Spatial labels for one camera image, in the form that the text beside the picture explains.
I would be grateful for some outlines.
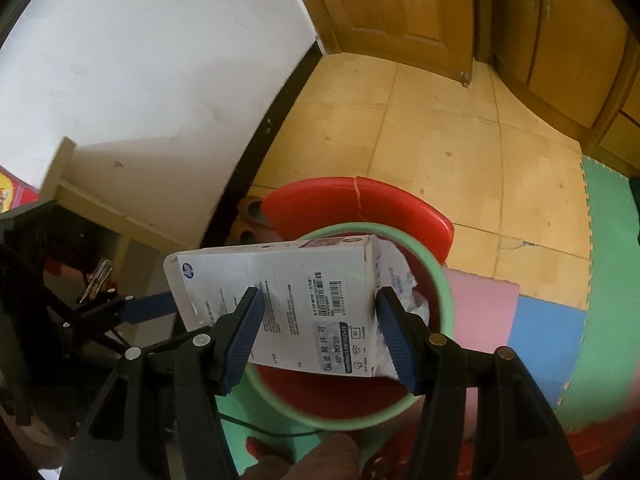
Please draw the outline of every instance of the black cable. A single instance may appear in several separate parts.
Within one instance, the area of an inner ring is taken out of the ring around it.
[[[232,424],[237,424],[238,426],[244,426],[249,430],[254,430],[254,431],[257,431],[257,433],[261,433],[266,436],[271,436],[273,438],[295,438],[297,436],[309,436],[309,435],[322,433],[322,430],[305,431],[303,433],[273,433],[273,431],[264,430],[263,428],[259,428],[258,426],[249,424],[248,422],[245,422],[244,420],[240,420],[239,418],[234,418],[232,416],[225,415],[224,413],[220,413],[220,419],[226,420],[227,422],[231,422]]]

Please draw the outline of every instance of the metal screw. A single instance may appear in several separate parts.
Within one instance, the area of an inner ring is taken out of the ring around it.
[[[209,334],[198,334],[193,338],[193,344],[196,346],[204,346],[208,345],[211,341],[211,336]]]
[[[498,355],[501,358],[505,359],[506,361],[511,361],[514,357],[516,357],[515,352],[511,350],[511,348],[509,348],[508,346],[503,346],[499,348]]]
[[[464,88],[467,88],[467,87],[469,86],[469,80],[471,79],[471,78],[469,77],[469,74],[468,74],[468,73],[466,73],[464,70],[461,70],[461,71],[460,71],[460,79],[462,79],[462,81],[461,81],[462,86],[463,86]]]
[[[124,357],[126,357],[129,361],[133,361],[133,359],[137,359],[142,354],[142,350],[137,346],[132,346],[124,352]]]
[[[441,333],[431,334],[429,336],[429,343],[436,346],[443,346],[447,343],[447,336]]]

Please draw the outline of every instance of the green bowl rim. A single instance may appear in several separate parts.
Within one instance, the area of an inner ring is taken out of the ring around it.
[[[453,325],[455,318],[451,289],[449,288],[449,282],[442,272],[442,266],[438,263],[433,254],[431,254],[431,251],[429,251],[414,237],[400,229],[371,222],[347,222],[345,224],[336,224],[313,231],[300,237],[300,239],[311,240],[314,238],[327,238],[344,233],[374,234],[398,243],[411,251],[429,271],[436,286],[436,293],[440,300],[440,331],[448,337],[453,337]],[[334,418],[312,416],[307,413],[299,412],[297,409],[284,403],[276,397],[264,382],[262,382],[260,375],[253,365],[247,365],[246,374],[254,389],[272,408],[300,424],[304,424],[311,428],[317,428],[319,430],[354,431],[362,428],[370,428],[399,415],[419,399],[419,397],[408,394],[388,408],[385,408],[380,412],[373,413],[372,415],[337,420]]]

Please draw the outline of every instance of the red object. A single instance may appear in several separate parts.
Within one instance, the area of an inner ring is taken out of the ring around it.
[[[256,366],[260,378],[283,402],[299,412],[344,420],[372,415],[409,393],[386,377],[342,377]]]
[[[639,422],[640,410],[633,410],[621,413],[606,422],[593,424],[579,433],[567,435],[582,475],[593,473],[596,469],[610,463]],[[362,469],[362,479],[372,478],[373,463],[382,457],[391,466],[391,470],[386,475],[387,480],[400,480],[414,446],[416,431],[417,426],[410,426],[387,440],[384,446],[367,460]],[[473,446],[473,441],[462,445],[458,463],[458,480],[468,480],[471,475]]]
[[[283,240],[296,240],[317,229],[346,222],[373,222],[413,236],[443,264],[453,242],[453,224],[439,211],[410,193],[363,177],[322,177],[301,180],[271,192],[262,211]],[[430,328],[440,316],[433,280],[420,261],[400,248],[430,302]],[[343,420],[372,415],[408,394],[388,378],[347,378],[258,366],[262,380],[283,402],[300,412]]]
[[[31,187],[24,184],[22,188],[22,196],[20,197],[20,203],[18,205],[30,204],[36,202],[38,199],[38,193]]]
[[[453,224],[437,209],[402,189],[360,176],[287,184],[265,197],[262,211],[283,240],[330,225],[373,222],[416,238],[441,264],[453,243]]]
[[[244,448],[246,449],[246,452],[256,460],[260,460],[263,456],[276,454],[270,446],[254,436],[248,436],[246,438],[244,441]]]

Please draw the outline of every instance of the cabinet door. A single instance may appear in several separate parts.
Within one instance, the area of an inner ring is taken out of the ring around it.
[[[527,84],[538,31],[540,0],[492,0],[492,44],[507,72]]]
[[[640,123],[640,74],[636,76],[622,111],[636,123]]]
[[[616,116],[600,146],[640,170],[640,128],[625,114]]]
[[[542,0],[529,89],[590,128],[609,94],[627,26],[610,0]]]
[[[344,51],[470,77],[473,0],[322,1]]]

